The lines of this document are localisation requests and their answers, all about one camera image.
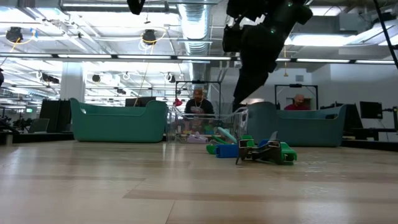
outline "silver ventilation duct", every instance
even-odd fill
[[[179,4],[178,11],[181,15],[181,28],[183,36],[190,40],[203,40],[208,37],[209,5]],[[208,55],[209,43],[186,42],[185,49],[189,55]],[[190,64],[191,80],[204,80],[206,73],[205,63]]]

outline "ceiling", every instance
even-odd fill
[[[206,3],[210,3],[209,7],[211,7],[211,16],[207,23],[208,34],[202,40],[190,40],[183,33],[182,19],[178,14],[178,6],[175,5],[176,2],[187,1],[168,1],[170,9],[163,12],[163,1],[147,1],[147,7],[144,7],[140,16],[131,14],[125,7],[124,1],[98,3],[98,1],[68,0],[63,1],[61,6],[58,5],[58,1],[40,2],[35,7],[15,7],[12,4],[0,6],[0,52],[186,55],[188,54],[186,43],[196,41],[209,43],[208,55],[224,55],[223,28],[230,22],[225,13],[228,2],[207,1]],[[394,12],[395,5],[391,2],[380,1],[383,11]],[[372,1],[308,1],[316,16],[305,26],[295,27],[280,56],[335,59],[384,59],[388,57],[388,48],[385,45],[379,45],[385,39],[382,38],[383,34],[377,24],[373,23],[376,13],[371,3]],[[255,24],[249,20],[243,22]],[[389,33],[393,38],[398,34],[396,22],[397,20],[394,20],[388,24]],[[5,38],[10,27],[22,28],[24,36],[22,44],[14,46]],[[147,29],[155,30],[157,43],[153,47],[145,45],[142,41],[141,35]],[[59,85],[50,84],[51,88],[45,88],[49,84],[44,83],[39,77],[44,73],[62,82],[62,63],[65,62],[51,59],[0,58],[0,62],[3,60],[5,60],[4,65],[1,67],[5,70],[3,72],[5,83],[25,86],[24,88],[3,88],[3,105],[33,103],[36,105],[43,98],[59,98]],[[87,75],[86,101],[99,105],[123,106],[126,97],[151,95],[162,99],[168,97],[167,100],[171,104],[175,94],[175,84],[167,81],[167,75],[174,75],[177,81],[192,79],[190,63],[185,62],[83,60],[83,66]],[[319,64],[289,64],[289,68],[306,68],[308,72],[317,67]],[[205,78],[217,80],[218,74],[218,72],[212,72]],[[95,83],[92,81],[93,75],[101,75],[104,78],[101,82]],[[135,89],[128,91],[126,95],[120,95],[114,88],[104,88],[115,85],[120,88]],[[188,96],[189,92],[183,91],[180,97],[187,99]]]

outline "plastic basket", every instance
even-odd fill
[[[242,136],[248,125],[248,109],[240,108],[233,114],[185,114],[176,107],[169,108],[166,136],[168,142],[188,142],[190,134],[213,139],[218,137],[227,143],[218,128],[228,130],[233,136]]]

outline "wall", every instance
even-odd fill
[[[393,65],[326,65],[312,74],[313,84],[319,85],[320,105],[356,103],[360,101],[382,103],[383,108],[398,106],[398,72]],[[392,114],[384,112],[382,124],[393,128]],[[375,119],[362,119],[365,128],[382,128]],[[398,141],[395,133],[388,133],[390,141]],[[385,141],[386,133],[379,134]]]
[[[211,69],[211,77],[212,80],[216,80],[218,75],[219,68]],[[274,73],[270,73],[266,84],[256,90],[253,94],[248,97],[248,100],[256,100],[256,99],[264,99],[265,101],[275,102],[275,93],[274,93],[274,85],[276,84],[293,84],[296,83],[295,76],[296,75],[304,75],[304,82],[300,82],[301,84],[311,85],[312,76],[311,73],[307,73],[306,69],[303,68],[288,68],[287,73],[289,76],[285,77],[285,69],[279,69]],[[236,82],[238,81],[239,70],[236,68],[229,68],[228,72],[225,75],[225,78],[221,84],[221,94],[222,94],[222,104],[221,104],[221,112],[222,113],[231,113],[232,112],[232,102],[234,100],[233,93],[235,90]],[[280,102],[281,108],[284,108],[286,105],[286,98],[293,98],[296,94],[301,93],[305,97],[315,99],[315,96],[306,88],[284,88],[278,94],[278,100]],[[208,96],[209,100],[213,103],[215,108],[218,108],[218,92],[214,89],[210,89],[210,94]]]

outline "computer monitor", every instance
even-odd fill
[[[136,106],[139,106],[139,107],[146,107],[146,105],[150,101],[156,100],[156,97],[155,96],[140,97],[140,98],[138,98],[137,103],[136,103],[136,100],[137,100],[137,98],[126,99],[126,106],[134,106],[134,104],[135,104]]]
[[[361,108],[361,118],[383,119],[381,103],[360,101],[359,107]]]

